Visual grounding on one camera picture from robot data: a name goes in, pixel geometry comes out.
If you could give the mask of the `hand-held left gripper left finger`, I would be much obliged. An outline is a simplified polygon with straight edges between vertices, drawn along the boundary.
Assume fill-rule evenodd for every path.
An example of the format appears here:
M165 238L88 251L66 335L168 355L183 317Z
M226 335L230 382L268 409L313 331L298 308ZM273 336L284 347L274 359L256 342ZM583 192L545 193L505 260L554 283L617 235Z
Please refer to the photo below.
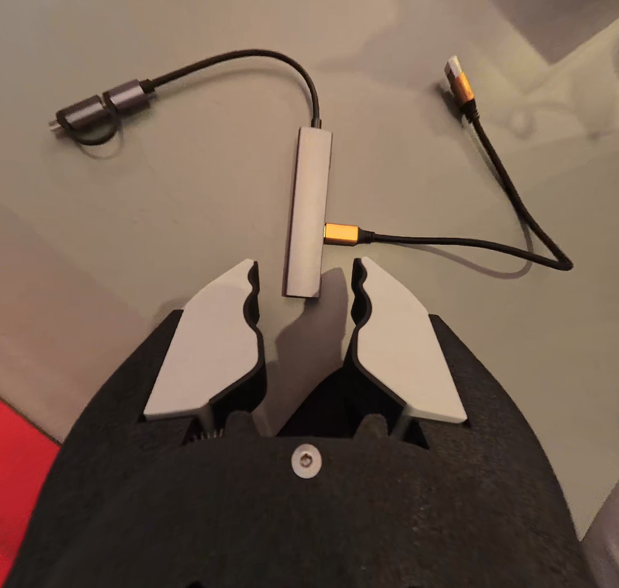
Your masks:
M183 307L143 415L192 417L212 435L234 412L251 414L267 392L259 322L259 266L245 259Z

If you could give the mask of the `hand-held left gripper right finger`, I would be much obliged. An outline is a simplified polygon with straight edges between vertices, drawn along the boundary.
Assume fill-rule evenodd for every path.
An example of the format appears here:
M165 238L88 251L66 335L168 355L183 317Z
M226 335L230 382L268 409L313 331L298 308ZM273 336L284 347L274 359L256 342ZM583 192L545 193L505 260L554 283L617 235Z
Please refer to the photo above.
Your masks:
M352 268L354 328L344 367L363 418L382 415L405 438L413 421L460 426L468 415L430 315L421 301L369 257Z

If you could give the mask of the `grey usb hub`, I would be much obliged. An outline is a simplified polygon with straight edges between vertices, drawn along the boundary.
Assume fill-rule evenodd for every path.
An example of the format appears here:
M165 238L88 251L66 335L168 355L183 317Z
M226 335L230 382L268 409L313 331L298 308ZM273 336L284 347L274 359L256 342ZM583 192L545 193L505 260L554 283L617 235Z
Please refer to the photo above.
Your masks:
M296 60L278 51L245 49L229 51L182 67L155 79L129 82L129 95L146 96L167 83L203 69L243 58L270 58L292 67L303 78L311 99L311 124L298 133L287 255L284 263L283 296L318 298L321 293L324 219L332 154L332 133L322 128L317 89Z

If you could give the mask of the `dark grey usb adapter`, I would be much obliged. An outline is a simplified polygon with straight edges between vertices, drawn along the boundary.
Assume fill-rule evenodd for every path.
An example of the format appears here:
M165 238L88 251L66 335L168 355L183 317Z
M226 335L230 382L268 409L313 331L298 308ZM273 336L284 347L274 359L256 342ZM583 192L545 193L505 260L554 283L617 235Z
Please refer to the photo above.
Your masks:
M51 133L63 134L74 143L95 147L111 141L122 124L117 108L106 94L93 95L59 110L48 123Z

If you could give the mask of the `red plastic bin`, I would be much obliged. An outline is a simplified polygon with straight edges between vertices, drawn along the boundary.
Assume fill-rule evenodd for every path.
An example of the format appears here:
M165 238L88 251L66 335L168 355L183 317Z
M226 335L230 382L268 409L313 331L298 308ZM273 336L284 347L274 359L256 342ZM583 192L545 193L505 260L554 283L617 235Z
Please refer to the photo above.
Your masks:
M60 446L1 401L1 575L17 556Z

